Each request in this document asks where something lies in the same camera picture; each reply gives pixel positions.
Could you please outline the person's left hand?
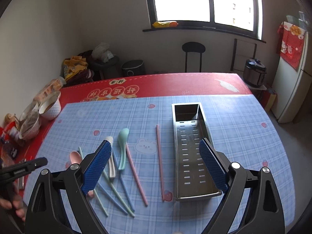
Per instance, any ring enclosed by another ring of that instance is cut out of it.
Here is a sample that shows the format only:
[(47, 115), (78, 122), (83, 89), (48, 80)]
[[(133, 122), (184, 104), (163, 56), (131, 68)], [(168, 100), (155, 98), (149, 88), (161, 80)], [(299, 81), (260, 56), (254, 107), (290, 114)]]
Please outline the person's left hand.
[(13, 199), (5, 200), (0, 198), (1, 208), (5, 210), (14, 209), (16, 215), (25, 222), (27, 214), (27, 206), (24, 204), (22, 197), (19, 195), (19, 190), (14, 187)]

